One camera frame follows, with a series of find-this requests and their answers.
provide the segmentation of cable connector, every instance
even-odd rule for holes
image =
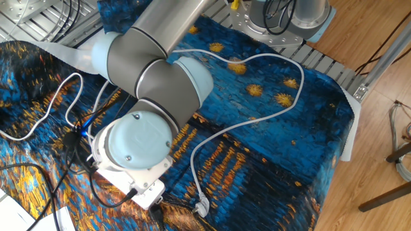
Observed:
[[[231,9],[237,10],[239,5],[240,5],[240,0],[234,0],[234,2],[232,2],[231,4]]]
[[[208,214],[208,210],[210,209],[210,202],[205,194],[202,192],[200,193],[200,202],[195,204],[195,209],[193,213],[198,213],[202,218],[204,218]]]

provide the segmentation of wooden floor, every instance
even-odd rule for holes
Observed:
[[[310,45],[352,69],[367,61],[411,10],[409,0],[329,1],[337,16],[321,41]],[[366,213],[358,210],[405,183],[395,165],[385,162],[392,151],[388,111],[396,99],[411,105],[411,54],[390,67],[362,103],[352,161],[338,163],[316,231],[411,230],[411,194]],[[398,110],[397,119],[400,137],[411,117]],[[405,162],[411,169],[411,157]]]

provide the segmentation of white cable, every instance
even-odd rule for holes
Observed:
[[[82,95],[82,92],[83,92],[83,86],[84,86],[83,76],[82,76],[81,74],[73,73],[73,74],[71,74],[70,76],[74,76],[74,75],[76,75],[76,74],[80,77],[80,89],[78,90],[77,96],[76,96],[76,98],[74,99],[73,103],[70,105],[70,107],[69,107],[69,108],[67,109],[67,111],[66,111],[66,121],[67,121],[67,123],[68,123],[72,128],[74,128],[74,124],[69,121],[69,114],[70,114],[71,109],[74,107],[74,104],[76,104],[76,102],[78,101],[78,99],[80,99],[80,96]]]
[[[72,109],[72,107],[76,104],[76,102],[78,101],[78,98],[80,97],[80,95],[82,94],[82,91],[83,91],[83,76],[82,76],[81,74],[78,74],[78,73],[73,73],[73,74],[71,74],[69,77],[67,77],[67,78],[60,84],[60,86],[58,87],[56,93],[55,93],[54,96],[53,96],[53,99],[50,101],[50,104],[49,104],[49,107],[48,107],[48,109],[47,109],[46,114],[34,124],[33,128],[30,130],[30,132],[29,132],[25,137],[23,137],[23,138],[15,138],[15,137],[12,137],[12,136],[6,134],[6,133],[5,133],[4,131],[2,131],[2,130],[0,130],[0,134],[1,134],[1,135],[4,135],[6,138],[9,138],[9,139],[11,139],[11,140],[13,140],[13,141],[22,141],[22,140],[27,139],[29,136],[31,136],[31,135],[33,134],[34,130],[36,129],[36,127],[38,127],[38,125],[39,125],[41,122],[43,122],[43,120],[45,120],[45,119],[50,115],[51,108],[53,107],[54,100],[56,99],[58,93],[60,92],[60,90],[61,90],[61,88],[63,87],[63,85],[64,85],[65,83],[67,83],[67,81],[69,81],[73,76],[78,76],[78,77],[80,78],[81,85],[80,85],[80,89],[79,89],[79,91],[78,91],[78,93],[77,93],[77,97],[74,99],[74,101],[71,103],[71,105],[70,105],[70,107],[69,107],[69,110]],[[67,110],[67,112],[66,112],[66,121],[67,121],[71,126],[74,126],[74,125],[72,125],[72,124],[68,121],[68,119],[67,119],[67,115],[68,115],[68,113],[69,113],[69,110]]]
[[[7,41],[8,37],[13,33],[14,29],[17,27],[18,24],[20,24],[21,19],[24,16],[24,13],[26,13],[27,7],[28,7],[28,3],[30,2],[30,0],[27,0],[26,6],[24,7],[23,12],[21,13],[20,19],[14,24],[12,30],[8,33],[8,35],[3,39],[2,42]]]
[[[53,29],[51,29],[50,32],[49,32],[46,36],[44,36],[44,38],[42,38],[42,39],[40,40],[40,42],[45,41],[45,40],[57,29],[58,23],[59,23],[59,22],[62,20],[62,18],[63,18],[63,13],[64,13],[64,0],[62,0],[62,12],[60,13],[60,17],[58,18],[56,24],[54,25]]]
[[[92,154],[89,155],[89,157],[87,157],[87,160],[86,160],[86,161],[89,161],[91,158],[92,158]]]
[[[396,131],[396,126],[395,126],[395,120],[396,120],[396,114],[397,114],[397,108],[402,106],[399,103],[394,104],[390,108],[390,124],[391,124],[391,132],[392,132],[392,145],[393,145],[393,150],[397,151],[401,149],[404,145],[408,144],[407,142],[400,145],[398,147],[398,142],[397,142],[397,131]],[[401,175],[401,177],[406,180],[407,182],[411,182],[411,172],[407,169],[407,167],[404,166],[403,164],[403,159],[405,155],[399,158],[399,162],[396,164],[397,172]]]
[[[266,116],[266,117],[262,117],[262,118],[255,119],[255,120],[252,120],[252,121],[245,121],[245,122],[243,122],[243,123],[239,123],[239,124],[233,125],[233,126],[231,126],[231,127],[228,127],[228,128],[226,128],[226,129],[224,129],[224,130],[222,130],[222,131],[220,131],[220,132],[218,132],[218,133],[210,136],[209,138],[207,138],[206,140],[204,140],[203,142],[201,142],[199,145],[197,145],[197,146],[194,148],[193,152],[191,153],[190,165],[191,165],[191,172],[192,172],[192,174],[193,174],[194,181],[195,181],[195,184],[196,184],[196,186],[197,186],[197,191],[198,191],[198,194],[199,194],[199,197],[200,197],[200,201],[201,201],[200,203],[197,203],[197,204],[196,204],[196,211],[197,211],[202,217],[204,217],[204,216],[206,216],[206,215],[208,214],[209,202],[208,202],[208,199],[206,198],[206,196],[204,195],[204,193],[203,193],[202,190],[201,190],[200,183],[198,182],[197,174],[196,174],[196,172],[195,172],[194,156],[195,156],[195,153],[197,152],[197,150],[198,150],[199,148],[201,148],[201,146],[205,145],[207,142],[211,141],[211,140],[214,139],[215,137],[217,137],[217,136],[219,136],[219,135],[221,135],[221,134],[223,134],[223,133],[225,133],[225,132],[228,132],[228,131],[230,131],[230,130],[232,130],[232,129],[235,129],[235,128],[238,128],[238,127],[241,127],[241,126],[245,126],[245,125],[247,125],[247,124],[258,123],[258,122],[260,122],[260,121],[264,121],[264,120],[267,120],[267,119],[274,118],[274,117],[279,116],[279,115],[281,115],[281,114],[283,114],[283,113],[291,110],[292,108],[294,108],[295,105],[296,105],[297,102],[298,102],[299,97],[300,97],[300,93],[301,93],[301,90],[302,90],[302,86],[304,85],[304,70],[302,69],[302,67],[301,67],[297,62],[295,62],[295,61],[293,61],[293,60],[290,60],[289,58],[285,58],[285,57],[283,57],[283,56],[281,56],[281,55],[270,54],[270,53],[254,55],[254,56],[252,56],[252,57],[250,57],[250,58],[246,58],[246,59],[244,59],[244,60],[242,60],[242,61],[237,61],[237,62],[236,62],[236,61],[226,60],[226,59],[224,59],[224,58],[222,58],[222,57],[220,57],[220,56],[218,56],[218,55],[216,55],[216,54],[214,54],[214,53],[212,53],[212,52],[205,51],[205,50],[201,50],[201,49],[185,49],[185,50],[176,50],[176,51],[173,51],[173,53],[184,53],[184,52],[203,52],[203,53],[206,53],[206,54],[208,54],[208,55],[212,55],[212,56],[214,56],[214,57],[216,57],[216,58],[218,58],[218,59],[220,59],[220,60],[222,60],[222,61],[224,61],[224,62],[227,62],[227,63],[229,63],[229,64],[243,64],[243,63],[245,63],[245,62],[247,62],[247,61],[249,61],[249,60],[252,60],[252,59],[254,59],[254,58],[258,58],[258,57],[262,57],[262,56],[272,56],[272,57],[281,58],[281,59],[283,59],[283,60],[286,60],[286,61],[291,62],[292,64],[296,65],[296,66],[299,68],[300,72],[301,72],[301,84],[300,84],[300,88],[299,88],[299,90],[298,90],[298,92],[297,92],[297,95],[296,95],[296,97],[295,97],[295,100],[294,100],[293,104],[292,104],[290,107],[288,107],[288,108],[286,108],[286,109],[284,109],[284,110],[282,110],[282,111],[280,111],[280,112],[277,112],[277,113],[275,113],[275,114]]]
[[[109,85],[109,81],[107,80],[103,87],[100,89],[100,92],[97,95],[96,101],[94,102],[94,106],[92,108],[92,112],[91,113],[95,113],[97,111],[98,108],[98,103],[100,102],[101,96],[103,95],[103,92],[105,90],[105,88]],[[89,125],[89,128],[87,129],[87,140],[89,141],[90,146],[92,145],[92,136],[91,136],[91,128],[92,128],[92,124]]]

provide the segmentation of white paper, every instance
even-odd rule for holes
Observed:
[[[27,230],[34,219],[15,201],[7,196],[0,202],[0,230]]]
[[[67,207],[56,212],[60,231],[76,231]],[[0,189],[0,230],[25,231],[35,221],[13,198]],[[34,231],[57,231],[53,214],[41,219]]]
[[[350,104],[354,112],[353,126],[351,127],[348,133],[348,137],[345,142],[344,150],[340,157],[341,161],[347,162],[351,160],[351,154],[353,152],[355,135],[357,133],[358,122],[360,120],[361,104],[357,100],[355,100],[354,97],[352,97],[345,89],[343,88],[341,89],[344,92],[345,96],[347,97],[348,103]]]
[[[60,231],[76,231],[73,222],[71,221],[70,213],[67,207],[61,208],[56,212]],[[53,214],[41,219],[33,228],[33,231],[57,231],[54,223]]]

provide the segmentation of wire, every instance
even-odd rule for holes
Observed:
[[[77,21],[79,13],[80,13],[80,0],[77,0],[77,11],[76,11],[76,16],[74,17],[73,22],[71,23],[70,27],[64,32],[64,34],[60,36],[58,39],[56,39],[54,42],[58,42],[62,40],[71,31],[71,29],[73,28],[74,24]]]
[[[280,32],[273,32],[272,30],[270,30],[270,28],[268,27],[268,24],[267,24],[266,15],[269,11],[268,5],[269,5],[270,1],[273,1],[273,0],[266,0],[265,4],[264,4],[264,7],[263,7],[263,22],[264,22],[265,29],[272,35],[282,35],[288,29],[288,27],[291,24],[291,20],[293,19],[293,16],[294,16],[295,6],[297,5],[297,0],[288,1],[286,3],[286,7],[284,8],[284,10],[281,14],[281,17],[280,17],[279,26],[281,25],[281,21],[283,20],[284,13],[288,10],[288,7],[291,4],[291,2],[293,2],[293,8],[291,10],[290,17],[288,18],[288,21],[287,21],[285,27]]]
[[[244,60],[242,60],[242,61],[235,62],[235,61],[226,60],[226,59],[224,59],[224,58],[222,58],[222,57],[220,57],[220,56],[218,56],[218,55],[216,55],[216,54],[214,54],[214,53],[212,53],[212,52],[204,51],[204,50],[201,50],[201,49],[185,49],[185,50],[176,50],[176,51],[173,51],[173,53],[184,53],[184,52],[203,52],[203,53],[206,53],[206,54],[208,54],[208,55],[214,56],[214,57],[218,58],[219,60],[222,60],[222,61],[227,62],[227,63],[229,63],[229,64],[243,64],[243,63],[248,62],[249,60],[252,60],[252,59],[254,59],[254,58],[258,58],[258,57],[262,57],[262,56],[272,56],[272,57],[277,57],[277,58],[280,58],[280,59],[283,59],[283,60],[286,60],[286,61],[291,62],[292,64],[294,64],[295,66],[297,66],[297,67],[299,68],[300,72],[301,72],[301,84],[300,84],[300,88],[299,88],[299,90],[298,90],[298,92],[297,92],[297,95],[296,95],[296,97],[295,97],[295,100],[294,100],[293,104],[292,104],[290,107],[288,107],[288,108],[286,108],[286,109],[284,109],[284,110],[282,110],[282,111],[280,111],[280,112],[277,112],[277,113],[275,113],[275,114],[266,116],[266,117],[262,117],[262,118],[255,119],[255,120],[251,120],[251,121],[245,121],[245,122],[243,122],[243,123],[239,123],[239,124],[230,126],[230,127],[226,128],[226,129],[224,129],[224,130],[222,130],[222,131],[220,131],[220,132],[218,132],[218,133],[210,136],[209,138],[207,138],[206,140],[202,141],[199,145],[197,145],[197,146],[194,148],[193,152],[191,152],[191,158],[190,158],[191,172],[192,172],[192,174],[193,174],[193,178],[194,178],[195,184],[196,184],[196,186],[197,186],[197,190],[198,190],[198,194],[200,195],[200,199],[203,200],[202,196],[203,196],[204,194],[203,194],[203,192],[202,192],[202,190],[201,190],[200,183],[198,182],[198,178],[197,178],[197,174],[196,174],[195,166],[194,166],[194,157],[195,157],[195,153],[197,152],[197,150],[198,150],[199,148],[201,148],[201,146],[205,145],[207,142],[211,141],[211,140],[214,139],[215,137],[217,137],[217,136],[219,136],[219,135],[221,135],[221,134],[223,134],[223,133],[225,133],[225,132],[228,132],[228,131],[230,131],[230,130],[233,130],[233,129],[238,128],[238,127],[241,127],[241,126],[245,126],[245,125],[247,125],[247,124],[258,123],[258,122],[260,122],[260,121],[264,121],[264,120],[267,120],[267,119],[274,118],[274,117],[276,117],[276,116],[279,116],[279,115],[281,115],[281,114],[283,114],[283,113],[285,113],[285,112],[293,109],[293,108],[296,106],[297,102],[298,102],[298,99],[299,99],[299,97],[300,97],[300,93],[301,93],[301,90],[302,90],[302,86],[304,85],[304,70],[302,69],[302,67],[301,67],[297,62],[295,62],[295,61],[293,61],[293,60],[290,60],[289,58],[285,58],[285,57],[283,57],[283,56],[281,56],[281,55],[270,54],[270,53],[254,55],[254,56],[252,56],[252,57],[250,57],[250,58],[246,58],[246,59],[244,59]]]
[[[2,42],[7,41],[8,37],[10,37],[10,35],[13,33],[14,29],[17,27],[18,24],[20,24],[21,19],[24,16],[24,13],[26,13],[27,7],[28,7],[28,3],[30,2],[30,0],[27,0],[26,6],[24,7],[23,12],[21,13],[20,19],[14,24],[12,30],[6,35],[6,37],[3,39]]]
[[[268,6],[268,10],[271,9],[271,6],[272,6],[273,2],[274,1],[270,2],[270,5]],[[274,17],[276,15],[276,13],[278,12],[278,9],[280,8],[280,4],[281,4],[281,0],[278,0],[277,8],[275,9],[274,13],[270,13],[269,15],[267,15],[267,16],[269,16],[267,19],[271,19],[272,17]]]
[[[404,104],[402,104],[401,102],[396,101],[393,106],[390,108],[390,113],[389,113],[389,117],[390,117],[390,125],[391,125],[391,133],[392,133],[392,149],[393,151],[397,151],[398,149],[401,149],[404,145],[408,144],[407,142],[398,146],[398,142],[397,142],[397,131],[396,131],[396,127],[395,127],[395,118],[396,118],[396,112],[397,112],[397,108],[400,106],[405,106],[408,109],[410,108],[409,106],[406,106]],[[404,159],[403,155],[402,157],[400,157],[397,161],[396,164],[396,168],[398,173],[401,175],[401,177],[406,180],[407,182],[411,182],[411,172],[404,166],[403,164],[403,159]]]
[[[0,130],[0,134],[3,135],[3,136],[5,136],[5,137],[8,138],[8,139],[13,140],[13,141],[23,141],[23,140],[27,139],[29,136],[31,136],[31,135],[33,134],[34,130],[36,129],[36,127],[38,127],[38,125],[39,125],[41,122],[43,122],[43,121],[50,115],[51,108],[53,107],[54,100],[56,100],[56,97],[57,97],[58,93],[60,92],[60,90],[61,90],[61,88],[63,87],[63,85],[66,84],[73,76],[78,76],[78,77],[80,78],[80,83],[81,83],[81,84],[80,84],[80,89],[78,90],[78,93],[77,93],[77,97],[76,97],[76,98],[74,99],[74,101],[71,103],[69,109],[68,109],[67,112],[66,112],[66,121],[67,121],[67,123],[69,123],[70,126],[74,127],[74,125],[68,120],[68,115],[69,115],[69,113],[70,113],[70,110],[71,110],[71,109],[74,107],[74,105],[77,103],[77,101],[78,101],[78,99],[80,98],[80,95],[82,94],[82,91],[83,91],[83,76],[82,76],[81,74],[78,74],[78,73],[73,73],[73,74],[71,74],[69,77],[67,77],[67,78],[60,84],[60,86],[58,87],[56,93],[55,93],[54,96],[53,96],[53,99],[50,101],[50,104],[49,104],[49,107],[48,107],[48,109],[47,109],[46,114],[34,124],[33,128],[30,130],[30,132],[29,132],[26,136],[24,136],[23,138],[15,138],[15,137],[12,137],[12,136],[8,135],[7,133],[5,133],[5,132],[2,131],[2,130]]]
[[[385,39],[385,41],[383,42],[383,44],[381,44],[381,46],[375,51],[375,53],[370,57],[370,59],[368,59],[368,61],[364,64],[362,64],[361,66],[359,66],[355,72],[356,75],[360,74],[365,67],[367,67],[368,64],[377,61],[378,59],[376,59],[375,61],[372,61],[372,59],[381,51],[381,49],[385,46],[385,44],[391,39],[391,37],[395,34],[395,32],[397,32],[397,30],[399,29],[399,27],[406,21],[407,18],[409,18],[411,15],[411,11],[401,20],[401,22],[399,22],[399,24],[394,28],[394,30],[391,32],[391,34]]]
[[[106,87],[109,85],[109,83],[110,83],[110,82],[107,80],[107,81],[104,83],[103,87],[100,89],[100,92],[98,93],[97,98],[96,98],[96,101],[94,102],[94,106],[93,106],[93,108],[92,108],[92,112],[93,112],[93,113],[97,112],[97,107],[98,107],[98,103],[100,102],[100,98],[101,98],[101,96],[103,95],[104,90],[105,90]],[[90,124],[90,126],[89,126],[89,128],[88,128],[88,130],[87,130],[87,133],[90,134],[90,135],[91,135],[91,128],[92,128],[92,124]],[[90,144],[90,146],[91,146],[91,144],[92,144],[91,137],[90,137],[90,136],[87,136],[87,140],[89,141],[89,144]]]
[[[70,0],[70,5],[69,5],[69,14],[67,14],[67,18],[66,18],[66,20],[64,21],[64,23],[63,23],[63,26],[59,29],[59,31],[57,32],[57,34],[56,34],[56,36],[54,37],[54,39],[57,37],[57,35],[59,35],[59,34],[61,34],[62,33],[62,31],[64,30],[64,28],[67,26],[67,23],[69,22],[69,20],[70,20],[70,15],[71,15],[71,5],[72,5],[72,3],[73,3],[73,0]]]
[[[120,115],[122,109],[125,107],[125,105],[127,104],[127,101],[131,98],[131,95],[129,94],[126,98],[126,100],[124,101],[124,103],[121,105],[120,109],[117,111],[116,116],[114,116],[114,120],[117,119],[118,115]]]
[[[58,18],[56,24],[54,25],[53,29],[51,29],[50,32],[46,36],[44,36],[44,38],[42,38],[40,40],[40,42],[43,42],[43,41],[47,40],[48,37],[57,29],[58,23],[60,23],[60,21],[63,19],[63,12],[64,12],[64,0],[62,0],[62,11],[60,13],[60,17]]]
[[[48,179],[46,178],[46,174],[44,173],[44,170],[43,170],[40,166],[38,166],[38,165],[36,165],[36,164],[11,164],[11,165],[9,165],[9,166],[0,167],[0,170],[5,170],[5,169],[10,169],[10,168],[15,168],[15,167],[34,167],[34,168],[40,173],[40,175],[43,177],[44,181],[46,182],[46,189],[47,189],[47,191],[48,191],[48,193],[49,193],[49,201],[51,200],[51,204],[52,204],[51,210],[53,211],[53,217],[54,217],[56,229],[57,229],[58,231],[60,231],[60,227],[59,227],[59,225],[58,225],[58,219],[57,219],[57,215],[56,215],[56,205],[55,205],[55,201],[54,201],[54,199],[53,199],[53,198],[55,197],[55,196],[54,196],[54,192],[51,190],[51,184],[48,182]],[[37,220],[40,221],[40,219],[41,219],[41,217],[42,217],[43,215],[44,215],[44,214],[42,213],[42,214],[36,219],[36,221],[37,221]],[[37,222],[36,222],[36,221],[35,221],[34,224],[31,225],[31,227],[29,227],[28,230],[31,230],[32,227],[34,227],[34,226],[38,223],[38,221],[37,221]]]
[[[96,193],[96,191],[95,191],[95,189],[94,189],[94,186],[93,186],[93,184],[92,184],[92,175],[93,175],[93,173],[89,173],[89,181],[90,181],[91,192],[92,192],[92,194],[94,195],[94,197],[98,200],[98,202],[99,202],[100,204],[102,204],[103,206],[107,207],[107,208],[116,208],[116,207],[124,204],[126,201],[131,200],[131,198],[133,198],[133,196],[137,195],[137,190],[133,188],[133,189],[130,190],[129,193],[127,193],[127,195],[126,195],[120,202],[115,203],[115,204],[113,204],[113,205],[106,204],[105,202],[103,202],[103,201],[98,197],[98,195],[97,195],[97,193]]]
[[[409,54],[409,52],[411,52],[411,47],[410,47],[407,51],[405,51],[401,56],[399,56],[398,58],[396,58],[391,65],[393,65],[394,63],[400,61],[400,60],[401,60],[402,58],[404,58],[407,54]],[[375,61],[379,60],[380,58],[381,58],[381,56],[379,56],[379,57],[371,60],[370,63],[375,62]],[[370,73],[370,72],[361,73],[360,75],[365,75],[365,74],[369,74],[369,73]]]

